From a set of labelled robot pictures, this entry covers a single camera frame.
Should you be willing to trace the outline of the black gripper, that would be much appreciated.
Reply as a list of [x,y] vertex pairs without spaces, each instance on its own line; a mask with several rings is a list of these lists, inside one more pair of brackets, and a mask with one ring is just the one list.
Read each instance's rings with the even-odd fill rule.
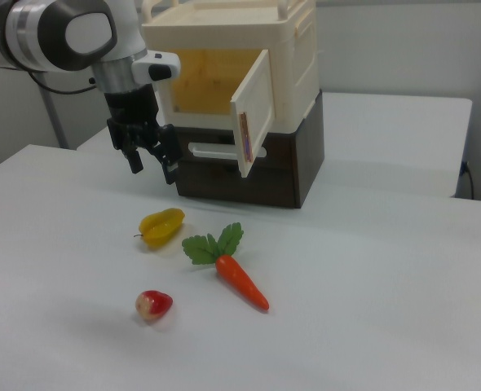
[[124,93],[104,94],[110,117],[108,130],[116,150],[121,150],[130,170],[137,174],[143,170],[138,147],[146,149],[161,164],[167,184],[176,181],[182,149],[171,124],[159,126],[159,110],[151,84]]

